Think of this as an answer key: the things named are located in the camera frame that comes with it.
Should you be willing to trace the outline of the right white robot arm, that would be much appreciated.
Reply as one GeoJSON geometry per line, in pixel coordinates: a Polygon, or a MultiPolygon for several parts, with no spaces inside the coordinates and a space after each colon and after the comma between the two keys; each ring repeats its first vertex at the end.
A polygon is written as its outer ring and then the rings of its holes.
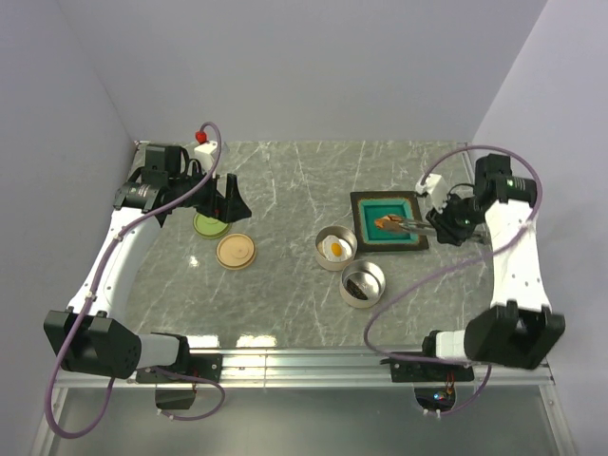
{"type": "Polygon", "coordinates": [[[473,193],[453,194],[446,181],[427,171],[416,184],[428,196],[427,221],[439,242],[460,246],[483,224],[492,252],[493,290],[487,310],[464,330],[432,332],[419,357],[422,374],[443,378],[457,363],[490,363],[533,370],[565,331],[542,283],[536,238],[540,185],[514,176],[511,160],[491,147],[475,163],[473,193]]]}

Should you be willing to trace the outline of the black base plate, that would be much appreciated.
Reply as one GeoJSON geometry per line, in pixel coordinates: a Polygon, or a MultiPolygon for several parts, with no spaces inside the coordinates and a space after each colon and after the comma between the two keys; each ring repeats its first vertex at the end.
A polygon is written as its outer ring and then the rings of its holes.
{"type": "Polygon", "coordinates": [[[183,382],[183,376],[199,377],[218,383],[220,380],[223,364],[223,355],[220,353],[195,353],[191,354],[185,371],[179,376],[165,375],[152,368],[138,370],[135,380],[142,384],[166,384],[183,382]]]}
{"type": "Polygon", "coordinates": [[[389,365],[393,383],[445,383],[446,381],[472,382],[475,379],[471,367],[422,361],[399,361],[386,357],[381,365],[389,365]]]}

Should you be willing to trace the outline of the metal tongs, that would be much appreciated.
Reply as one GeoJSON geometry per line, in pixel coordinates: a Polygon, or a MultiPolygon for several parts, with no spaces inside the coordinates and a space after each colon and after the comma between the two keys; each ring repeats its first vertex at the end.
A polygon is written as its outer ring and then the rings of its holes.
{"type": "Polygon", "coordinates": [[[388,233],[394,233],[394,234],[408,233],[408,234],[415,234],[415,235],[421,235],[421,236],[426,236],[426,237],[435,237],[437,239],[437,241],[441,244],[449,244],[449,245],[454,245],[454,246],[461,246],[463,243],[468,242],[468,241],[476,242],[479,244],[488,243],[487,237],[483,233],[477,232],[475,230],[473,230],[470,233],[454,234],[453,232],[451,232],[445,228],[440,228],[439,230],[437,230],[435,227],[433,227],[428,222],[410,219],[410,218],[402,218],[402,219],[403,219],[403,221],[401,223],[402,229],[398,232],[388,232],[388,233]]]}

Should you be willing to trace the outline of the tan round lid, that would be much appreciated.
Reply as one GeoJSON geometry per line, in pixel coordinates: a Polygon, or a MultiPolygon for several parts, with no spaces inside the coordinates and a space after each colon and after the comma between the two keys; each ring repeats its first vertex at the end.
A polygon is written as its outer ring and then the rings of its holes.
{"type": "Polygon", "coordinates": [[[257,247],[254,241],[244,234],[224,237],[216,249],[218,263],[228,270],[248,267],[255,260],[256,255],[257,247]]]}

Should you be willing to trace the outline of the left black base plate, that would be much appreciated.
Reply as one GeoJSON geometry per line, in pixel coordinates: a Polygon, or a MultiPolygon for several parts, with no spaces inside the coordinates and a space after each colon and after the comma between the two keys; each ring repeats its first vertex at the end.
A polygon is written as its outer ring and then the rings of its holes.
{"type": "Polygon", "coordinates": [[[138,370],[135,380],[142,384],[166,384],[183,382],[183,376],[199,377],[218,383],[220,380],[223,364],[223,355],[220,353],[195,353],[191,354],[185,371],[179,376],[165,375],[152,368],[138,370]]]}

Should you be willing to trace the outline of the steel lunch tin front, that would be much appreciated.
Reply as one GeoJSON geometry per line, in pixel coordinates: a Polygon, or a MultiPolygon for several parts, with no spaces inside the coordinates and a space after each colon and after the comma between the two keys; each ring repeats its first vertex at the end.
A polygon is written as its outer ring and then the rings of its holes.
{"type": "Polygon", "coordinates": [[[355,260],[342,271],[340,294],[344,301],[355,309],[373,307],[385,290],[385,274],[375,263],[355,260]]]}

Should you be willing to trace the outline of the black teal square tray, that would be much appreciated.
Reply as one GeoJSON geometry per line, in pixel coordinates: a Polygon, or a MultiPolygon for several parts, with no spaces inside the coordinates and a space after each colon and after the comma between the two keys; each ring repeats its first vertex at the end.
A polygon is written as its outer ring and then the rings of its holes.
{"type": "Polygon", "coordinates": [[[413,191],[351,192],[351,211],[358,251],[393,253],[424,251],[428,238],[423,235],[381,230],[375,224],[384,216],[422,220],[417,195],[413,191]]]}

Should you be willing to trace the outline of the brown fried cutlet piece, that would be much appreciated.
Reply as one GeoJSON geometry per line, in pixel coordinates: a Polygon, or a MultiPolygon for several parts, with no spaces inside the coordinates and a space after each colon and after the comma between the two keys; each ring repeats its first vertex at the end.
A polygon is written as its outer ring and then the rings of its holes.
{"type": "Polygon", "coordinates": [[[386,215],[377,218],[374,225],[377,229],[387,232],[398,232],[402,229],[401,223],[403,219],[396,215],[386,215]]]}

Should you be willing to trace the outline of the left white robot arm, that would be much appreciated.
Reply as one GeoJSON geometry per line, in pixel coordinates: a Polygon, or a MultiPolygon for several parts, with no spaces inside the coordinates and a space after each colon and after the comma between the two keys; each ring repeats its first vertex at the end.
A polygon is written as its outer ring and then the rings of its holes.
{"type": "Polygon", "coordinates": [[[223,223],[252,215],[236,175],[227,174],[225,190],[218,190],[218,147],[207,141],[193,151],[167,144],[145,148],[143,165],[116,193],[102,250],[84,285],[64,311],[45,319],[62,370],[126,379],[158,367],[171,382],[189,376],[193,360],[185,336],[136,334],[122,321],[143,259],[174,209],[193,208],[223,223]]]}

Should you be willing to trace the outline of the green round lid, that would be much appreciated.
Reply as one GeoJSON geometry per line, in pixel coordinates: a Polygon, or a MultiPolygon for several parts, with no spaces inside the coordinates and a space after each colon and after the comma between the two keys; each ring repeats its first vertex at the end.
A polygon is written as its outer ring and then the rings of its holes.
{"type": "Polygon", "coordinates": [[[214,239],[221,238],[228,233],[231,224],[201,214],[195,214],[193,218],[193,227],[195,232],[202,238],[214,239]]]}

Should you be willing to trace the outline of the dark brown sausage piece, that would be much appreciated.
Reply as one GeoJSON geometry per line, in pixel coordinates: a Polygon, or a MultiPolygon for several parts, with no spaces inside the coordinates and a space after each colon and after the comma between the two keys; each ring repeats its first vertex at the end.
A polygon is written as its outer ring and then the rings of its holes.
{"type": "Polygon", "coordinates": [[[357,285],[355,281],[352,279],[348,279],[345,282],[345,290],[348,292],[350,296],[358,300],[368,300],[368,296],[365,291],[357,285]]]}

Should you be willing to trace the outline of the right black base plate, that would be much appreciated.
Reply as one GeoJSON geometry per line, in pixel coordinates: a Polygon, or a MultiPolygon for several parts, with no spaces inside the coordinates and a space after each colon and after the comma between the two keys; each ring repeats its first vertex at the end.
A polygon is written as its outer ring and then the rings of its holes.
{"type": "Polygon", "coordinates": [[[475,379],[471,367],[422,361],[399,361],[386,357],[381,365],[389,365],[393,383],[445,383],[446,381],[472,382],[475,379]]]}

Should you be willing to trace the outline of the white egg piece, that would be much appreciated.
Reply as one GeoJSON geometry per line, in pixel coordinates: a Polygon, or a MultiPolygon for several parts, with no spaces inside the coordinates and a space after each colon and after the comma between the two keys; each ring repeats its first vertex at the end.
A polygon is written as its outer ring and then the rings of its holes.
{"type": "Polygon", "coordinates": [[[321,252],[331,262],[343,262],[352,257],[352,247],[343,238],[334,235],[326,236],[321,241],[321,252]]]}

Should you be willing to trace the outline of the steel lunch tin near tray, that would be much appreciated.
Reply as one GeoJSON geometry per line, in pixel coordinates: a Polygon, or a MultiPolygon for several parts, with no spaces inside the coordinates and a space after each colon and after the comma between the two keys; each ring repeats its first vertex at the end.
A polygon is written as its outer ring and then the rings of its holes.
{"type": "Polygon", "coordinates": [[[325,270],[337,272],[354,261],[357,239],[352,230],[332,225],[319,231],[314,246],[318,264],[325,270]]]}

